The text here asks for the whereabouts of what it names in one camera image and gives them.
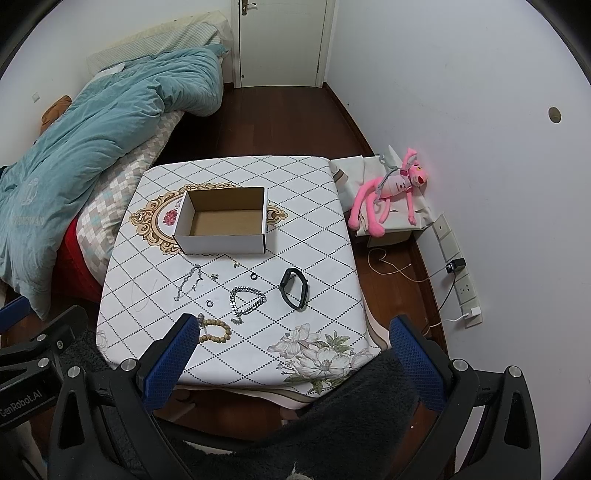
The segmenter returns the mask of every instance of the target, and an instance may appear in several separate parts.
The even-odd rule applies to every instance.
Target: wall hole
[[[560,123],[562,120],[562,113],[560,113],[560,110],[558,110],[555,106],[551,106],[548,109],[548,116],[555,124]]]

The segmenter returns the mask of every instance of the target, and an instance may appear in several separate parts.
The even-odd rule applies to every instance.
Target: open cardboard box
[[[173,237],[186,255],[263,254],[267,189],[236,187],[185,192]]]

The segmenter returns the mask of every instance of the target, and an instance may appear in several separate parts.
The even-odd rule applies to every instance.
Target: table
[[[235,186],[268,188],[267,252],[184,255],[171,236],[183,193]],[[292,267],[309,281],[309,300],[301,312],[288,307],[278,289],[284,271]],[[242,317],[241,325],[232,322],[229,304],[237,286],[267,297]],[[254,295],[236,298],[242,308]],[[179,385],[224,388],[287,408],[325,395],[388,347],[387,332],[364,311],[328,160],[215,158],[159,166],[144,174],[113,248],[97,346],[114,367],[139,358],[183,313],[221,320],[232,334],[225,343],[201,343]],[[207,333],[224,332],[208,326],[201,335]]]

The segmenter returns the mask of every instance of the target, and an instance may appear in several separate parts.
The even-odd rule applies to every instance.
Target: pink panther plush toy
[[[377,179],[370,180],[361,186],[357,195],[355,196],[355,202],[351,209],[351,217],[349,218],[349,227],[352,230],[359,230],[359,211],[361,205],[365,200],[365,206],[367,208],[368,215],[368,232],[371,236],[380,237],[384,236],[385,230],[381,225],[386,221],[390,213],[390,201],[396,195],[406,192],[407,205],[408,205],[408,221],[411,225],[416,225],[417,221],[414,217],[413,208],[413,188],[421,187],[427,182],[427,173],[419,165],[418,160],[415,158],[410,167],[408,166],[409,161],[412,157],[416,157],[417,152],[412,148],[407,151],[404,160],[402,161],[402,169],[396,175],[389,175],[386,178],[381,191],[379,191],[379,185],[384,180],[384,177],[378,177]],[[379,218],[376,220],[374,204],[377,200],[384,199],[385,209]]]

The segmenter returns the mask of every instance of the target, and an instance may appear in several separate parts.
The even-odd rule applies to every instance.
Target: door
[[[240,15],[242,86],[315,86],[327,0],[249,1]]]

